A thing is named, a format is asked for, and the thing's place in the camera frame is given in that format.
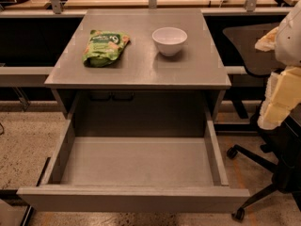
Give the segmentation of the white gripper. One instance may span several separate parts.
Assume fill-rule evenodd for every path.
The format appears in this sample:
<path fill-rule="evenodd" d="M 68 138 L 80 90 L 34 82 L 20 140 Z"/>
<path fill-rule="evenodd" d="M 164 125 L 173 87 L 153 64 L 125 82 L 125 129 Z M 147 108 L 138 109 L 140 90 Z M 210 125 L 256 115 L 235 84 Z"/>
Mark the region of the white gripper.
<path fill-rule="evenodd" d="M 271 73 L 264 96 L 257 124 L 274 130 L 301 103 L 301 68 L 288 66 L 281 73 Z"/>

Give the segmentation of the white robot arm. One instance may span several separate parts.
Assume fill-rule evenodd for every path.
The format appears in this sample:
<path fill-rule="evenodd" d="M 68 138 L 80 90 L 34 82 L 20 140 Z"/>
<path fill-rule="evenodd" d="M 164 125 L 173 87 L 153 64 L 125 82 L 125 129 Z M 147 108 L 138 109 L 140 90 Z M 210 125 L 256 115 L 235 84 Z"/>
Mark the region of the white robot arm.
<path fill-rule="evenodd" d="M 260 51 L 275 51 L 276 60 L 285 65 L 280 73 L 271 73 L 257 124 L 274 130 L 301 103 L 301 1 L 281 21 L 255 43 Z"/>

